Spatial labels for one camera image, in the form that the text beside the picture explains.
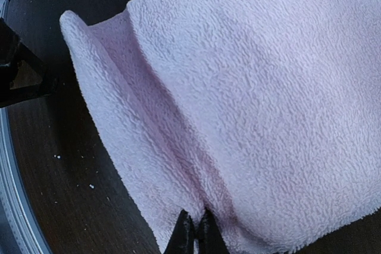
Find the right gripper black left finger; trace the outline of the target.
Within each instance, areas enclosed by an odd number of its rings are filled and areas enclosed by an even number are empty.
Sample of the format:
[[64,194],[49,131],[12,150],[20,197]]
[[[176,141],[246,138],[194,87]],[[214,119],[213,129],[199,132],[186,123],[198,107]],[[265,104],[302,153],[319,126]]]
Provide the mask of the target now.
[[181,210],[164,254],[193,254],[195,230],[191,216]]

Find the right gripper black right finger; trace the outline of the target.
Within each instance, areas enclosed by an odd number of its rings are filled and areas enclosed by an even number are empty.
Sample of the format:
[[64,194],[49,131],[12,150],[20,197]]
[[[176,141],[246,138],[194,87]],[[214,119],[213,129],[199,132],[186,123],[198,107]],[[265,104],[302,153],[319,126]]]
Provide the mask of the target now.
[[205,210],[198,225],[200,254],[229,254],[212,212]]

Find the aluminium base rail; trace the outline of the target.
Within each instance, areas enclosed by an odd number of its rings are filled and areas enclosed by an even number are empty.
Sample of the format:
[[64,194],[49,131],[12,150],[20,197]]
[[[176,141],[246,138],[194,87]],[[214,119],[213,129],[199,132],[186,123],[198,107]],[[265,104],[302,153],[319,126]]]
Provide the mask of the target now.
[[51,253],[23,186],[5,108],[1,109],[1,203],[21,253]]

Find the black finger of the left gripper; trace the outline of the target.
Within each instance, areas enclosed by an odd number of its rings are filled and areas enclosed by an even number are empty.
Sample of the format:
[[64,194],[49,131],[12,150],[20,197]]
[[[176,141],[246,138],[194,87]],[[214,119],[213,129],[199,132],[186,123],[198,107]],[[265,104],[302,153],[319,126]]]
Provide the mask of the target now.
[[[22,63],[28,65],[41,76],[39,84],[13,88]],[[1,107],[53,94],[58,86],[58,78],[27,46],[19,35],[1,19]]]

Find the pink towel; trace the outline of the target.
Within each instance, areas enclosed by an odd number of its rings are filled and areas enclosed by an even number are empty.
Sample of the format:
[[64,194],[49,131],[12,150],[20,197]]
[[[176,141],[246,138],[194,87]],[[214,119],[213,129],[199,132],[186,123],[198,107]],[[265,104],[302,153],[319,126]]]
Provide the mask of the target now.
[[181,211],[276,253],[380,208],[380,0],[131,0],[60,26],[160,251]]

